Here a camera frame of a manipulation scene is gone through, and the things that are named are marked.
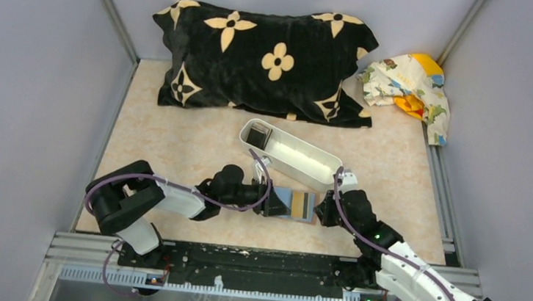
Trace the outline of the stack of cards in bin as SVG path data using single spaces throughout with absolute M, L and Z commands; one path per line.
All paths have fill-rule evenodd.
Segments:
M 248 145 L 264 150 L 272 136 L 273 130 L 271 127 L 264 125 L 263 123 L 254 122 L 250 125 L 247 132 L 247 138 L 244 141 Z

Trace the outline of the white oblong plastic bin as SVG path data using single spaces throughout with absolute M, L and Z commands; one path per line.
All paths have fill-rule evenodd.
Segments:
M 269 130 L 263 148 L 247 141 L 254 126 Z M 333 188 L 334 174 L 343 165 L 337 156 L 262 119 L 248 120 L 239 132 L 239 140 L 246 149 L 267 157 L 271 168 L 321 193 Z

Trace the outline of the aluminium frame rail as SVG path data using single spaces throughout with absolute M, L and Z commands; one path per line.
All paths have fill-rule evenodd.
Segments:
M 392 293 L 339 281 L 357 261 L 334 255 L 251 250 L 165 242 L 164 255 L 148 263 L 133 252 L 111 253 L 115 238 L 56 233 L 45 260 L 62 266 L 60 277 L 140 289 L 186 291 L 278 301 L 391 301 Z

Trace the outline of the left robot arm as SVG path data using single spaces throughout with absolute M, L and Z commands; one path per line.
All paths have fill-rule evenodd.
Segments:
M 145 218 L 154 208 L 198 222 L 227 208 L 252 210 L 264 217 L 290 212 L 270 177 L 265 175 L 251 184 L 246 184 L 244 177 L 240 167 L 228 164 L 197 186 L 184 186 L 155 175 L 147 161 L 137 160 L 88 184 L 84 204 L 102 234 L 118 236 L 144 266 L 153 268 L 165 257 L 158 230 Z

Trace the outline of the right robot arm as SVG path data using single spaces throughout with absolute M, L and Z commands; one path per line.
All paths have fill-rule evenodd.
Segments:
M 360 250 L 357 269 L 341 277 L 344 285 L 379 287 L 399 301 L 493 301 L 464 292 L 421 259 L 400 233 L 377 218 L 363 190 L 328 190 L 314 211 L 323 226 L 349 232 Z

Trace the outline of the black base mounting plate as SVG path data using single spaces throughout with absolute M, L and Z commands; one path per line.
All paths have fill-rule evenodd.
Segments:
M 164 242 L 160 251 L 119 250 L 120 266 L 157 269 L 167 282 L 221 283 L 227 290 L 351 301 L 388 301 L 375 282 L 375 266 L 362 258 L 258 250 L 197 242 Z

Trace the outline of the brown leather card holder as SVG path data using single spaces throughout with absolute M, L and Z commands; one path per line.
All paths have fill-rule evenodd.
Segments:
M 275 188 L 279 201 L 286 207 L 286 212 L 276 215 L 282 220 L 290 220 L 305 224 L 315 224 L 315 206 L 320 203 L 320 195 L 314 192 L 292 190 L 289 188 Z

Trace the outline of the cartoon print cloth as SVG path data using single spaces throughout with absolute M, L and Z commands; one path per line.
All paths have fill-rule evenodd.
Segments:
M 427 142 L 447 144 L 450 108 L 443 69 L 428 54 L 403 54 L 372 62 L 358 78 L 369 106 L 395 105 L 426 126 Z

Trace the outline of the black floral pillow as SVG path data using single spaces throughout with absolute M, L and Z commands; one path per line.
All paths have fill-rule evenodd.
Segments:
M 194 0 L 153 14 L 172 65 L 157 102 L 226 107 L 340 128 L 369 128 L 343 83 L 379 45 L 361 19 L 338 12 L 265 15 Z

